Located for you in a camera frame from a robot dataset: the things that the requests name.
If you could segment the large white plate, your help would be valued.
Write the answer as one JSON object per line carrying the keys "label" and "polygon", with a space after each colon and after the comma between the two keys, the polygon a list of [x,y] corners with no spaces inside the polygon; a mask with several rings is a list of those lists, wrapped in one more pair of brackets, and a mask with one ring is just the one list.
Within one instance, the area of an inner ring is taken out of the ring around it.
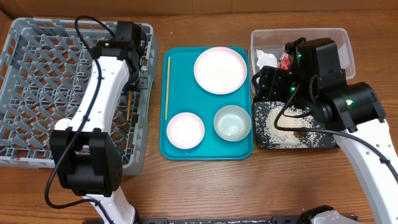
{"label": "large white plate", "polygon": [[228,47],[212,47],[198,56],[193,74],[207,92],[226,95],[243,85],[248,72],[245,60],[237,51]]}

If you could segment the grey-green bowl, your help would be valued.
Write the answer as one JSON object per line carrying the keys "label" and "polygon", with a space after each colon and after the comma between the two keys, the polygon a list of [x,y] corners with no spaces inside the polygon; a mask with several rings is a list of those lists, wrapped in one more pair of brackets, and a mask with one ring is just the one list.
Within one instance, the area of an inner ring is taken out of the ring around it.
{"label": "grey-green bowl", "polygon": [[240,141],[251,131],[251,117],[243,108],[228,105],[217,111],[213,126],[217,135],[225,141]]}

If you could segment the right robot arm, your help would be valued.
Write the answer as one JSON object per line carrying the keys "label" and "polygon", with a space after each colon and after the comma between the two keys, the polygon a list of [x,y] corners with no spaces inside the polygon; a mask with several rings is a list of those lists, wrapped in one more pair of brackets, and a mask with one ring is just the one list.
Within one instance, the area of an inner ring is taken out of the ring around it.
{"label": "right robot arm", "polygon": [[317,128],[280,131],[332,135],[349,159],[376,223],[397,223],[397,153],[386,113],[376,92],[365,82],[349,85],[337,44],[330,38],[301,37],[285,44],[292,57],[288,69],[262,67],[251,79],[253,101],[279,101],[308,109]]}

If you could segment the white tissue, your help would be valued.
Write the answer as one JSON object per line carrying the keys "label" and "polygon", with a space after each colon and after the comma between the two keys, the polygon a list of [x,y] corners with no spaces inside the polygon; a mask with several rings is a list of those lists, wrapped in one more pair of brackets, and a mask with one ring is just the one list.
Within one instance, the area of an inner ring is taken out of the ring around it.
{"label": "white tissue", "polygon": [[262,50],[256,50],[256,65],[261,69],[264,66],[277,67],[278,61],[274,54],[265,53]]}

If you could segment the red snack wrapper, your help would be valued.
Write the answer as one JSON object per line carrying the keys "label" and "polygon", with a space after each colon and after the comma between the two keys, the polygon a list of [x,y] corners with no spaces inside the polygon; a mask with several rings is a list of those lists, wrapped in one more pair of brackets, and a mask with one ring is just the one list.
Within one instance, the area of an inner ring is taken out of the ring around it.
{"label": "red snack wrapper", "polygon": [[279,68],[288,70],[290,67],[290,55],[283,52],[280,57]]}

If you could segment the small pink saucer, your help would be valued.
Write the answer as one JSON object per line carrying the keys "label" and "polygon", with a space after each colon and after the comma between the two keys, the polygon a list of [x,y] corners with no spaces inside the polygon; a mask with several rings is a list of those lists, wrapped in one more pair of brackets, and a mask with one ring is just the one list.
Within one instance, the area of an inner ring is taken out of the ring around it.
{"label": "small pink saucer", "polygon": [[167,138],[179,149],[192,149],[201,143],[205,135],[203,121],[195,114],[176,114],[167,125]]}

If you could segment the white cup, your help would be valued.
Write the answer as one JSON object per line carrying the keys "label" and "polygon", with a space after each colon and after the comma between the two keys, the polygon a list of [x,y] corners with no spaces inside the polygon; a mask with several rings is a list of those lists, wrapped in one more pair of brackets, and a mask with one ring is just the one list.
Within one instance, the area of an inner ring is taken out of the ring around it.
{"label": "white cup", "polygon": [[55,123],[54,130],[57,131],[64,131],[69,127],[71,119],[69,118],[62,118]]}

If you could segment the wooden chopstick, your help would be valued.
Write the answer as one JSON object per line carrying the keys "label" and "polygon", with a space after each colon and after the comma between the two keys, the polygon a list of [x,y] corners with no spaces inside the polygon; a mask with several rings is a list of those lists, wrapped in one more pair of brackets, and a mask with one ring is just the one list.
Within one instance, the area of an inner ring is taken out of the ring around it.
{"label": "wooden chopstick", "polygon": [[132,105],[132,91],[129,90],[128,92],[128,99],[127,99],[127,113],[126,113],[126,119],[127,121],[130,120],[130,115],[131,115],[131,105]]}
{"label": "wooden chopstick", "polygon": [[171,64],[171,57],[168,57],[167,63],[167,83],[166,83],[166,98],[165,98],[165,120],[168,117],[168,108],[169,108],[169,83],[170,83],[170,64]]}

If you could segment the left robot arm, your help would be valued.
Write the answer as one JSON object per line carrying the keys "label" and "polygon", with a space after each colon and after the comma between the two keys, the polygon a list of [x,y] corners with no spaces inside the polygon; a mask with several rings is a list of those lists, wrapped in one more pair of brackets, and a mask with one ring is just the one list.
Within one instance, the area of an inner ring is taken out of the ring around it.
{"label": "left robot arm", "polygon": [[118,22],[108,40],[87,46],[91,76],[78,111],[57,121],[49,138],[55,167],[44,199],[56,209],[91,203],[105,223],[134,223],[136,209],[121,189],[123,163],[111,139],[119,97],[137,88],[146,35],[133,22]]}

